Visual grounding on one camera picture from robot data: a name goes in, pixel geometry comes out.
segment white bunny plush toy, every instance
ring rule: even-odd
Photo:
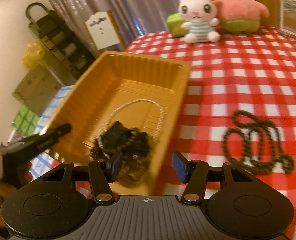
[[[219,24],[217,8],[211,2],[213,0],[179,0],[179,13],[183,20],[187,21],[181,28],[189,30],[185,36],[187,43],[217,42],[220,34],[214,26]]]

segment ribbed gray surface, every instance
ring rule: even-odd
[[[97,207],[76,231],[59,240],[233,240],[213,228],[198,207],[175,196],[121,196],[111,206]],[[275,240],[286,240],[278,237]]]

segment crosshair marking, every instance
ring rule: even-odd
[[[150,203],[153,200],[151,198],[145,198],[144,201],[148,204],[148,203]]]

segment red and white checkered tablecloth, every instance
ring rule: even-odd
[[[227,160],[221,140],[225,130],[233,126],[231,114],[237,109],[250,111],[277,125],[283,149],[295,161],[290,175],[277,165],[272,174],[258,178],[292,202],[295,217],[287,236],[296,240],[296,41],[271,28],[261,29],[255,35],[226,34],[218,43],[195,45],[186,44],[182,38],[173,39],[168,32],[159,32],[138,37],[127,52],[178,59],[192,65],[187,94],[154,194],[181,196],[185,189],[171,167],[174,150],[189,160],[222,166]],[[256,134],[252,140],[256,151]],[[231,135],[228,145],[232,156],[240,158],[240,137]],[[265,149],[263,160],[267,161],[267,140]],[[218,183],[207,186],[205,198],[219,190]],[[90,194],[87,183],[78,184],[78,190],[86,196]]]

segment pink starfish plush toy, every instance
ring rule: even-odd
[[[269,10],[254,0],[216,0],[217,18],[228,32],[252,33],[260,27],[260,16],[269,17]]]

